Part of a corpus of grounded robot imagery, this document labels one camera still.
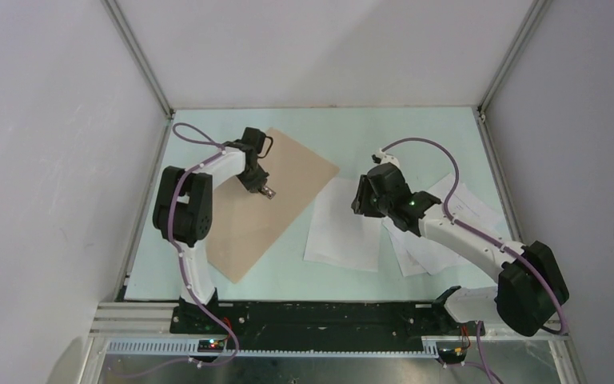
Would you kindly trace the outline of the metal folder clip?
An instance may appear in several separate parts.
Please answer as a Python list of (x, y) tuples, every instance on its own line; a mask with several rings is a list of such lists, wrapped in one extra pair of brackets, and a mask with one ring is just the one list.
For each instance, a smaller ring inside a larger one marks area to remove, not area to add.
[(267, 185), (264, 185), (261, 187), (260, 193), (263, 196), (265, 196), (267, 199), (273, 199), (274, 196), (276, 195), (276, 192)]

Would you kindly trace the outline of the brown cardboard folder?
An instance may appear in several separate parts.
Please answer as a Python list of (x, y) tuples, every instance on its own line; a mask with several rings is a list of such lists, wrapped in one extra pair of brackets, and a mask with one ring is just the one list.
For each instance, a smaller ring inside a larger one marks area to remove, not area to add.
[(240, 282), (308, 207), (340, 168), (274, 128), (273, 148), (259, 161), (269, 173), (271, 199), (248, 192), (237, 177), (213, 192), (213, 225), (206, 238), (209, 263)]

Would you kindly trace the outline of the white paper sheet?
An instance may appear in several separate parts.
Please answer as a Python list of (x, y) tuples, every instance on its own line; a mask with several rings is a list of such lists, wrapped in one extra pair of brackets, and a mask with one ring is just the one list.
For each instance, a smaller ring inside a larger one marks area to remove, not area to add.
[(353, 213), (358, 182), (333, 178), (317, 195), (303, 260), (377, 272), (381, 220)]

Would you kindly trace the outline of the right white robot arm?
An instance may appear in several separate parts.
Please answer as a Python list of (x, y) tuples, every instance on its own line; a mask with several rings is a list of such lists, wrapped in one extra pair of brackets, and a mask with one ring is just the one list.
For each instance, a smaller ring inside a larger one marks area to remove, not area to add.
[(448, 248), (494, 281), (487, 288), (450, 288), (435, 301), (439, 307), (433, 324), (442, 334), (454, 334), (467, 322), (501, 320), (530, 337), (545, 330), (568, 301), (568, 287), (549, 246), (506, 242), (450, 217), (438, 197), (412, 192), (392, 163), (374, 166), (359, 177), (351, 207), (355, 214), (388, 218), (397, 229)]

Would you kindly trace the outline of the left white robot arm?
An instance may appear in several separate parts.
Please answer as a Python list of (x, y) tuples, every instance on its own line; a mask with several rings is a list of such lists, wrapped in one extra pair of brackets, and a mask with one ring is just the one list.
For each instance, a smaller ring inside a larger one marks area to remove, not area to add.
[(162, 238), (177, 251), (181, 270), (181, 298), (196, 304), (189, 321), (202, 333), (221, 322), (220, 310), (209, 304), (216, 288), (209, 272), (205, 238), (213, 224), (213, 192), (236, 178), (251, 194), (275, 196), (267, 186), (269, 173), (259, 164), (272, 150), (274, 140), (263, 131), (247, 127), (241, 138), (217, 142), (189, 123), (173, 125), (172, 133), (193, 144), (212, 146), (216, 152), (189, 169), (167, 166), (161, 173), (152, 222)]

